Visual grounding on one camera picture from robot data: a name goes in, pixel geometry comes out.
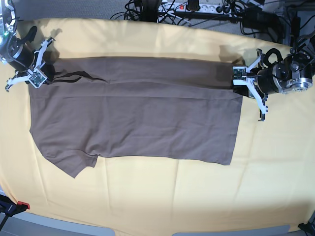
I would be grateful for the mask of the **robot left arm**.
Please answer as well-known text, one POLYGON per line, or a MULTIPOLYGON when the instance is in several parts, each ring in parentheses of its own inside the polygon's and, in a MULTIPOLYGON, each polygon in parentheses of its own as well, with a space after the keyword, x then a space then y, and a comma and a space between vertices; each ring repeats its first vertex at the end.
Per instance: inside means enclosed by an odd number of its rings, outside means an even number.
POLYGON ((315 34, 298 37, 285 58, 276 48, 266 53, 256 51, 257 58, 250 65, 233 67, 232 87, 234 93, 256 100, 260 121, 264 121, 269 95, 306 91, 313 86, 315 34))

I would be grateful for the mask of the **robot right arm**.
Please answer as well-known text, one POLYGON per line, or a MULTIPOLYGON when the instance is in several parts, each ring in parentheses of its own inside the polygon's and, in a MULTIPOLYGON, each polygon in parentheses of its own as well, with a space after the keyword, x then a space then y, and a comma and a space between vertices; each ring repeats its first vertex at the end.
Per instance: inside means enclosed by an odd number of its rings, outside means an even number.
POLYGON ((51 84, 54 67, 47 64, 44 54, 55 41, 54 38, 43 40, 38 50, 31 50, 27 43, 34 41, 37 27, 33 26, 27 35, 19 39, 16 37, 18 17, 11 0, 0 2, 0 61, 15 69, 15 74, 6 82, 5 90, 20 82, 39 88, 43 84, 51 84))

